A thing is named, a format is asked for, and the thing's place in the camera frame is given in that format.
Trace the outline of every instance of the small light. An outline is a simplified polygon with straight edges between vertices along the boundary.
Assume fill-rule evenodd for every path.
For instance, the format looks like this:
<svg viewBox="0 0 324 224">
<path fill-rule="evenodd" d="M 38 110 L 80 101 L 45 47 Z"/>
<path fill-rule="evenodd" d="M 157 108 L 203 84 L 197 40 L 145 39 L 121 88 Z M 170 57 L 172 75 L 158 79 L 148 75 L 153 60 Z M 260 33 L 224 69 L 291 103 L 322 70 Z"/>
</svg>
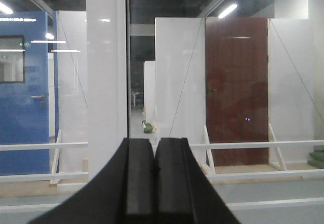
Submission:
<svg viewBox="0 0 324 224">
<path fill-rule="evenodd" d="M 110 19 L 99 19 L 101 22 L 110 22 Z"/>
<path fill-rule="evenodd" d="M 227 16 L 229 13 L 231 13 L 233 10 L 235 10 L 237 8 L 237 4 L 232 4 L 231 6 L 229 6 L 228 8 L 226 8 L 219 16 L 218 18 L 222 19 L 225 16 Z"/>
<path fill-rule="evenodd" d="M 13 53 L 17 53 L 17 52 L 25 52 L 25 49 L 0 49 L 0 52 L 13 52 Z"/>
<path fill-rule="evenodd" d="M 30 41 L 30 43 L 61 43 L 61 44 L 65 44 L 66 41 L 38 41 L 38 40 L 34 40 L 34 41 Z"/>
<path fill-rule="evenodd" d="M 80 53 L 80 50 L 75 50 L 75 49 L 57 49 L 57 50 L 51 50 L 51 52 L 56 52 L 56 53 Z"/>
<path fill-rule="evenodd" d="M 8 6 L 4 5 L 3 3 L 0 2 L 0 10 L 8 15 L 13 14 L 14 12 L 12 9 L 10 9 Z"/>
<path fill-rule="evenodd" d="M 50 39 L 50 40 L 53 40 L 54 39 L 54 36 L 50 33 L 46 33 L 46 36 L 45 36 L 47 39 Z"/>
</svg>

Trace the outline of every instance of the ceiling light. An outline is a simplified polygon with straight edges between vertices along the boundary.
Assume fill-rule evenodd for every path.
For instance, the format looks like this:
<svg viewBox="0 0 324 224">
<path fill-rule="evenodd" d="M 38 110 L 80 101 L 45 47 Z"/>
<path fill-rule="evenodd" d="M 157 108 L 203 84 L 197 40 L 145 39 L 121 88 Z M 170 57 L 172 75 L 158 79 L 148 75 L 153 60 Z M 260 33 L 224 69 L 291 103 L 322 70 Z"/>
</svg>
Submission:
<svg viewBox="0 0 324 224">
<path fill-rule="evenodd" d="M 110 22 L 110 19 L 99 19 L 99 21 L 101 21 L 101 22 Z"/>
<path fill-rule="evenodd" d="M 8 6 L 4 5 L 1 2 L 0 2 L 0 10 L 8 15 L 13 13 L 12 9 L 10 9 Z"/>
<path fill-rule="evenodd" d="M 232 4 L 231 6 L 229 6 L 228 8 L 226 8 L 226 10 L 224 10 L 219 16 L 218 18 L 222 19 L 225 16 L 227 16 L 229 13 L 231 13 L 233 10 L 235 10 L 237 8 L 237 4 Z"/>
<path fill-rule="evenodd" d="M 250 36 L 230 36 L 229 38 L 233 39 L 250 39 Z"/>
<path fill-rule="evenodd" d="M 50 39 L 50 40 L 53 40 L 54 39 L 54 36 L 50 33 L 46 33 L 46 36 L 45 36 L 47 39 Z"/>
<path fill-rule="evenodd" d="M 66 43 L 66 41 L 38 41 L 38 40 L 34 40 L 34 41 L 31 41 L 30 43 Z"/>
<path fill-rule="evenodd" d="M 0 49 L 0 52 L 25 52 L 25 49 Z"/>
<path fill-rule="evenodd" d="M 80 50 L 74 50 L 74 49 L 57 49 L 57 50 L 51 50 L 51 52 L 57 52 L 57 53 L 80 53 Z"/>
</svg>

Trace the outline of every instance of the white pillar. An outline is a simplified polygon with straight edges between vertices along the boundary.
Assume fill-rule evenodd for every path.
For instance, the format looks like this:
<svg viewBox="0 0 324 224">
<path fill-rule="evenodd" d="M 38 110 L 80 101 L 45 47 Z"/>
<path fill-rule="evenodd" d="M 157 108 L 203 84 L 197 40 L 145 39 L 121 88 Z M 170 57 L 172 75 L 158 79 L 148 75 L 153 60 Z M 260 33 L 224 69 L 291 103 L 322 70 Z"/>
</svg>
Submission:
<svg viewBox="0 0 324 224">
<path fill-rule="evenodd" d="M 87 0 L 89 178 L 127 136 L 125 0 Z"/>
</svg>

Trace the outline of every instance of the wooden door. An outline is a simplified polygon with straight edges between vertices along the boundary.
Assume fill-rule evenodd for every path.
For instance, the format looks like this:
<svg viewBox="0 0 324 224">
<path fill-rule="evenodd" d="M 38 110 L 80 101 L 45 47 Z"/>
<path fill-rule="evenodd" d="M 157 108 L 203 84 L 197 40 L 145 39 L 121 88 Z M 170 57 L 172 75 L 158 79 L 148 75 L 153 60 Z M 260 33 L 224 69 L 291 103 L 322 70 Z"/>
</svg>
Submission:
<svg viewBox="0 0 324 224">
<path fill-rule="evenodd" d="M 211 143 L 268 141 L 266 18 L 206 20 L 206 121 Z M 268 163 L 267 148 L 214 150 L 216 166 Z"/>
</svg>

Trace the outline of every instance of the white wall panel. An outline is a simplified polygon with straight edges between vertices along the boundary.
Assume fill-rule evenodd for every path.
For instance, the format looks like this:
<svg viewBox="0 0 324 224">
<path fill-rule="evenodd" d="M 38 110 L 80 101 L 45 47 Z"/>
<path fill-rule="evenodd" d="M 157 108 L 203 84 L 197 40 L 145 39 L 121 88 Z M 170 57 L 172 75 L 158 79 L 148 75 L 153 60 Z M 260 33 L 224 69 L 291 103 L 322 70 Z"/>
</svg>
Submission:
<svg viewBox="0 0 324 224">
<path fill-rule="evenodd" d="M 270 122 L 278 141 L 314 139 L 314 58 L 308 20 L 271 19 Z M 288 162 L 302 162 L 311 146 L 282 148 Z"/>
<path fill-rule="evenodd" d="M 144 107 L 145 120 L 155 125 L 155 61 L 144 62 Z"/>
<path fill-rule="evenodd" d="M 62 142 L 88 141 L 88 66 L 87 14 L 85 11 L 57 13 L 58 49 L 76 49 L 80 53 L 58 53 L 59 128 Z M 60 171 L 82 171 L 87 149 L 65 149 L 60 155 Z"/>
<path fill-rule="evenodd" d="M 205 124 L 204 19 L 156 18 L 155 59 L 158 138 L 187 137 L 189 143 L 202 143 Z"/>
<path fill-rule="evenodd" d="M 125 0 L 87 0 L 89 175 L 127 136 Z"/>
</svg>

